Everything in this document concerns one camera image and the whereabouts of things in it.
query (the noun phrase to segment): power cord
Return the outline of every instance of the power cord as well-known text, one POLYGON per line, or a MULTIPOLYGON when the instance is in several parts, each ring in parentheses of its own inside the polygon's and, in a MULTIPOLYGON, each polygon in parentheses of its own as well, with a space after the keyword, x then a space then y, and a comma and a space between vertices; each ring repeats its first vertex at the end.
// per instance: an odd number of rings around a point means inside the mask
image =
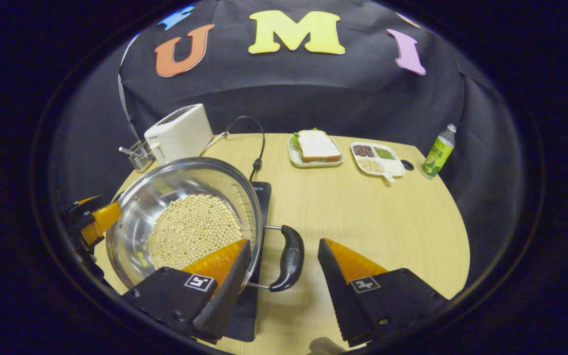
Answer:
POLYGON ((255 171, 258 171, 260 170, 260 168, 262 168, 262 153, 264 153, 264 130, 262 129, 262 124, 260 124, 259 121, 254 117, 251 117, 250 115, 241 115, 239 117, 236 117, 234 121, 232 121, 232 123, 230 123, 229 126, 227 126, 227 130, 225 130, 222 134, 228 135, 229 129, 232 128, 234 123, 236 123, 236 121, 239 121, 240 119, 250 119, 251 121, 254 121, 260 127, 260 131, 262 132, 262 149, 260 150, 260 156, 253 162, 253 170, 251 171, 251 175, 249 176, 248 179, 249 181, 251 181, 253 180, 253 175, 255 171))

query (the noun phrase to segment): black pot handle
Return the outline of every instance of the black pot handle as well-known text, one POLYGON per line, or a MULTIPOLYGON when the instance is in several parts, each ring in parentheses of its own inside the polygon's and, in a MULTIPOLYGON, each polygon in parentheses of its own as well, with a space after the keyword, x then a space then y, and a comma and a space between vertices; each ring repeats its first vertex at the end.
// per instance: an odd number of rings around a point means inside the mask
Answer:
POLYGON ((293 286, 302 274, 304 265, 304 241, 299 233, 288 225, 279 227, 266 226, 267 229, 280 229, 286 240, 280 258, 280 277, 269 287, 271 292, 286 290, 293 286))

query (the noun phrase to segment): green bottle label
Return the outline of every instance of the green bottle label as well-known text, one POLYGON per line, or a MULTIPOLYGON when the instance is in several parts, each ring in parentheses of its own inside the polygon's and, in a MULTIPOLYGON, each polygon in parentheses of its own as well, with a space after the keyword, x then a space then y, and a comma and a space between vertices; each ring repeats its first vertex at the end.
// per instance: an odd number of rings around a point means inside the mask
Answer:
POLYGON ((429 151, 424 164, 422 164, 422 170, 428 176, 435 176, 440 171, 446 159, 451 155, 453 151, 453 146, 444 143, 440 137, 437 137, 433 148, 429 151))

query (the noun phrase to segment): bread slice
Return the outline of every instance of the bread slice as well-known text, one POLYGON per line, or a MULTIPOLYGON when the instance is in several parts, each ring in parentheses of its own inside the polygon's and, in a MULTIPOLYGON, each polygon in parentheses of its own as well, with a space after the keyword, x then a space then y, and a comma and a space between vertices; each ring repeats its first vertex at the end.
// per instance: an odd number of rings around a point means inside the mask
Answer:
POLYGON ((336 162, 341 159, 341 151, 324 131, 302 130, 297 134, 303 162, 336 162))

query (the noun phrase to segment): white plate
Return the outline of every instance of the white plate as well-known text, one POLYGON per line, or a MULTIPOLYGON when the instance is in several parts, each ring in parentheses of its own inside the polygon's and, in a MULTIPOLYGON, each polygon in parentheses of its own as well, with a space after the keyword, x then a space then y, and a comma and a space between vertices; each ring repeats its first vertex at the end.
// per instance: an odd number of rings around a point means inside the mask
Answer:
POLYGON ((338 165, 340 165, 343 162, 343 159, 344 159, 343 158, 343 152, 339 148, 339 145, 336 144, 334 139, 332 137, 330 137, 330 139, 334 143, 334 146, 336 146, 336 148, 339 150, 339 153, 341 153, 341 159, 337 160, 336 162, 322 162, 322 161, 318 160, 316 162, 305 163, 302 160, 302 153, 300 153, 299 148, 297 148, 297 146, 295 144, 293 144, 293 137, 288 138, 288 155, 290 157, 290 161, 293 162, 293 165, 298 167, 298 168, 322 168, 322 167, 327 167, 327 166, 338 166, 338 165))
POLYGON ((402 162, 400 162, 400 158, 398 157, 396 152, 386 145, 376 144, 376 143, 354 142, 354 143, 350 144, 350 150, 352 151, 352 155, 354 156, 354 160, 356 161, 358 168, 361 169, 361 171, 363 171, 363 173, 366 173, 368 175, 374 175, 374 176, 383 176, 389 181, 393 181, 394 176, 402 176, 402 175, 404 175, 404 173, 406 173, 406 170, 404 170, 404 166, 403 166, 402 162), (372 148, 372 153, 373 153, 374 157, 360 157, 360 156, 354 154, 354 146, 355 145, 369 146, 370 148, 372 148), (383 158, 379 157, 378 153, 376 153, 376 149, 374 149, 374 148, 381 148, 381 149, 387 150, 389 153, 391 153, 391 155, 394 157, 394 159, 383 159, 383 158), (361 159, 370 159, 370 160, 373 160, 375 162, 378 162, 379 165, 381 166, 381 168, 383 169, 383 173, 374 173, 373 171, 365 170, 359 162, 359 160, 361 160, 361 159))

